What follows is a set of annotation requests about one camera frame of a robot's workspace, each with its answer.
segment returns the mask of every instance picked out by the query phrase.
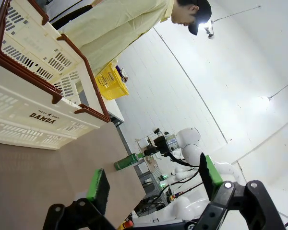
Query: hair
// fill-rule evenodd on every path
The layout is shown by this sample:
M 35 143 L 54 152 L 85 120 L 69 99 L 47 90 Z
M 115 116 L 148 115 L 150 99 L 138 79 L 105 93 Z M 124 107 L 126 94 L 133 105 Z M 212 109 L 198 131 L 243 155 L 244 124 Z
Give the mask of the hair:
M 196 0 L 177 0 L 178 5 L 180 6 L 186 6 L 186 5 L 196 5 Z

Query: black cap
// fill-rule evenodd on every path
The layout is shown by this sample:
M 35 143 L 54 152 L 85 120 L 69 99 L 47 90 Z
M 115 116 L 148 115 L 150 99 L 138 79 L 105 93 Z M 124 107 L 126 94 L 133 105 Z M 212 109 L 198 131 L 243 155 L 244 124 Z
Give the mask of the black cap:
M 195 5 L 199 10 L 195 15 L 194 23 L 189 25 L 189 31 L 191 34 L 197 35 L 199 24 L 207 23 L 211 17 L 211 6 L 207 0 L 197 0 Z

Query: yellow basket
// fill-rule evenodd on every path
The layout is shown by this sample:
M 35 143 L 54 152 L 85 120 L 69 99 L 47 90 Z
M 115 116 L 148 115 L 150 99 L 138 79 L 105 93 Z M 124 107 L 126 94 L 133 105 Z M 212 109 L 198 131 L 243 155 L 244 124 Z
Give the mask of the yellow basket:
M 101 95 L 108 100 L 129 94 L 127 87 L 121 81 L 118 71 L 111 63 L 95 77 L 95 81 Z

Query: ear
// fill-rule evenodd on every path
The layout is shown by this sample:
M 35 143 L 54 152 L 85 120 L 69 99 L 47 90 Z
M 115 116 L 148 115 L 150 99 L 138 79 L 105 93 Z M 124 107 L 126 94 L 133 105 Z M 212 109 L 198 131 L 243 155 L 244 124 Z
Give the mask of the ear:
M 192 6 L 190 6 L 190 11 L 192 11 L 193 13 L 196 13 L 198 10 L 199 10 L 200 8 L 198 7 L 198 6 L 196 6 L 196 5 L 192 5 Z

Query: cream plastic basket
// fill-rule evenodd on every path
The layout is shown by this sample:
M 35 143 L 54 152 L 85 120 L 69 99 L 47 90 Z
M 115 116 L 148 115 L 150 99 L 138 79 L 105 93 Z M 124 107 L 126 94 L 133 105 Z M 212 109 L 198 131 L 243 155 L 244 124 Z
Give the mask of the cream plastic basket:
M 34 0 L 0 1 L 0 143 L 59 149 L 109 121 L 85 56 Z

